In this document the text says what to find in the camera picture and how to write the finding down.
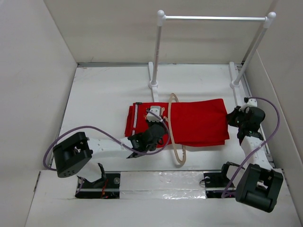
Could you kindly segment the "red trousers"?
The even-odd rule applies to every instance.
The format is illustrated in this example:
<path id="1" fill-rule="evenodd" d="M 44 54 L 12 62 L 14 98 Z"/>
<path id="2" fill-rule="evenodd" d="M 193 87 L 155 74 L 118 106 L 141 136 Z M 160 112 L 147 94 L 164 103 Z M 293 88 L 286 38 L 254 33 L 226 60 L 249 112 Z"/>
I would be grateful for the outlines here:
<path id="1" fill-rule="evenodd" d="M 125 136 L 144 132 L 148 128 L 146 110 L 161 106 L 168 115 L 167 102 L 133 103 L 129 107 Z M 224 145 L 230 138 L 223 99 L 172 103 L 171 123 L 175 142 L 191 147 Z"/>

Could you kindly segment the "wooden clothes hanger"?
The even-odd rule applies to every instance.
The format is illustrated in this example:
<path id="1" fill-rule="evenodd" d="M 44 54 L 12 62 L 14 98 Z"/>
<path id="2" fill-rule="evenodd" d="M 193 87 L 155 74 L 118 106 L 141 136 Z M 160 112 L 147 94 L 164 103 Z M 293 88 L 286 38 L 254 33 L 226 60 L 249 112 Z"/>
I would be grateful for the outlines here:
<path id="1" fill-rule="evenodd" d="M 173 134 L 173 129 L 172 129 L 172 123 L 171 123 L 171 114 L 172 114 L 172 103 L 173 100 L 175 100 L 176 103 L 179 102 L 179 99 L 177 97 L 177 95 L 175 93 L 171 93 L 169 96 L 169 102 L 168 102 L 168 115 L 164 116 L 164 120 L 168 123 L 168 128 L 169 128 L 169 136 L 170 136 L 170 140 L 171 140 L 171 145 L 174 151 L 174 155 L 175 155 L 175 159 L 176 159 L 176 167 L 177 168 L 181 168 L 186 160 L 187 160 L 187 150 L 186 150 L 186 146 L 182 145 L 182 158 L 180 158 L 179 154 L 178 154 L 178 149 L 177 149 L 177 144 L 175 142 L 175 138 L 174 138 L 174 134 Z"/>

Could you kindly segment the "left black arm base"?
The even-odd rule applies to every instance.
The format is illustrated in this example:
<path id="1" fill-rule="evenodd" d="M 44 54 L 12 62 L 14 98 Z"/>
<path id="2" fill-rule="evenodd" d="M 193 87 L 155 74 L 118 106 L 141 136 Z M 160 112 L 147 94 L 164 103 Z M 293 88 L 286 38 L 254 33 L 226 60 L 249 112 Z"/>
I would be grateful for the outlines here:
<path id="1" fill-rule="evenodd" d="M 119 199 L 121 173 L 106 172 L 106 177 L 106 180 L 98 186 L 79 179 L 75 197 L 78 199 Z"/>

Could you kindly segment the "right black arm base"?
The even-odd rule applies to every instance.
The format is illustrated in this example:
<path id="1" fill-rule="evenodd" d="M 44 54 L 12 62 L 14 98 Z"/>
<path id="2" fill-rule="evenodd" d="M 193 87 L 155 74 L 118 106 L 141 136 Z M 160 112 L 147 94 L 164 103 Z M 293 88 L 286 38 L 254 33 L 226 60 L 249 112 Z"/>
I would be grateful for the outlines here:
<path id="1" fill-rule="evenodd" d="M 227 177 L 230 166 L 238 167 L 239 165 L 233 162 L 226 162 L 223 164 L 221 170 L 206 171 L 203 173 L 203 179 L 200 181 L 200 185 L 205 187 L 207 199 L 221 198 L 222 192 L 230 181 Z"/>

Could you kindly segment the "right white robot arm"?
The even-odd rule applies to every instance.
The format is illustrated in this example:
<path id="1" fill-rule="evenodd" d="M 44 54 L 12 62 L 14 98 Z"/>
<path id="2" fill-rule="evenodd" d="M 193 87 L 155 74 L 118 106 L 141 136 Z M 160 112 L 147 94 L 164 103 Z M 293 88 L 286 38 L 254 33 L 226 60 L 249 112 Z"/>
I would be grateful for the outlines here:
<path id="1" fill-rule="evenodd" d="M 245 153 L 245 168 L 236 186 L 235 199 L 239 203 L 254 207 L 264 212 L 273 211 L 283 183 L 283 175 L 273 169 L 267 161 L 264 138 L 259 132 L 265 119 L 265 112 L 255 106 L 237 106 L 227 114 L 230 126 L 237 127 L 237 138 Z"/>

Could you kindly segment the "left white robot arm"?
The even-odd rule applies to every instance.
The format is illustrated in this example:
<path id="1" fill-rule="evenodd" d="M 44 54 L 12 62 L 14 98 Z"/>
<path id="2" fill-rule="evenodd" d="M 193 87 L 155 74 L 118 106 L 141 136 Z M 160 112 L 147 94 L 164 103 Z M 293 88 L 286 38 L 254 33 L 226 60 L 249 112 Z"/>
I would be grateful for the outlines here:
<path id="1" fill-rule="evenodd" d="M 120 140 L 109 136 L 107 140 L 90 139 L 77 128 L 77 133 L 53 147 L 56 172 L 59 178 L 73 175 L 90 182 L 94 187 L 101 187 L 106 180 L 106 173 L 100 162 L 95 159 L 125 157 L 127 159 L 152 156 L 161 152 L 158 145 L 165 148 L 169 130 L 164 121 L 149 123 L 144 132 Z"/>

